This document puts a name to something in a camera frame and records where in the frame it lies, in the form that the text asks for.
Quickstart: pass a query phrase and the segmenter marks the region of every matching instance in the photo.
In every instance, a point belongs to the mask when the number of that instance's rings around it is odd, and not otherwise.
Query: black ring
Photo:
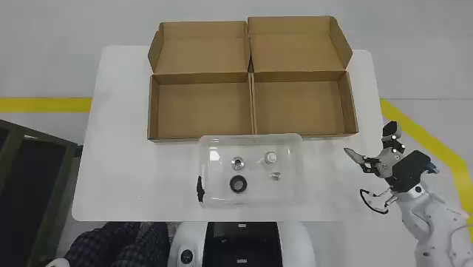
[[[242,182],[243,183],[243,187],[240,188],[240,189],[237,189],[235,188],[235,185],[238,183],[238,182]],[[241,175],[235,175],[233,176],[231,179],[230,179],[230,189],[231,191],[235,192],[235,193],[242,193],[246,190],[246,187],[248,186],[248,183],[246,182],[246,179],[241,176]]]

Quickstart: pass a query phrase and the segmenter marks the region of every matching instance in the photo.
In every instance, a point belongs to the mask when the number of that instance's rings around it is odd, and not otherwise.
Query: yellow tape
[[[91,103],[91,98],[0,98],[0,112],[87,113]]]
[[[421,146],[427,149],[431,155],[440,159],[450,168],[463,210],[468,213],[473,213],[473,182],[470,178],[466,161],[437,138],[430,135],[422,126],[405,116],[405,114],[394,107],[389,101],[381,99],[381,111],[384,117],[389,120],[397,121],[401,125],[403,132],[416,140]],[[468,223],[473,223],[473,217],[469,218]],[[473,228],[470,227],[469,230],[470,238],[473,241]]]

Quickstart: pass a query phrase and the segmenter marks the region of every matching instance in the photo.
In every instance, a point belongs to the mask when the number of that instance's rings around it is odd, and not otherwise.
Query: table
[[[354,50],[348,65],[360,132],[347,138],[306,140],[307,203],[203,208],[197,202],[197,142],[146,140],[149,66],[145,46],[106,47],[101,56],[75,190],[76,220],[235,221],[357,220],[374,214],[358,190],[387,185],[364,174],[345,154],[348,146],[376,156],[383,121],[369,52]]]

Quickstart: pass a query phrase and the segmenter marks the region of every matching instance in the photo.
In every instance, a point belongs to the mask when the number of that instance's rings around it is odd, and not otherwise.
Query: cardboard box lid
[[[148,54],[156,74],[247,72],[250,61],[245,21],[160,24]]]
[[[254,72],[345,70],[353,54],[332,16],[248,18]]]

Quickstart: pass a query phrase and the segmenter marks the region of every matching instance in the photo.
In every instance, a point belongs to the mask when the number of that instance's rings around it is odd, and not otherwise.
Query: open cardboard box
[[[352,56],[331,16],[248,19],[257,134],[358,132],[346,71]]]
[[[148,58],[149,140],[254,133],[246,22],[162,23]]]

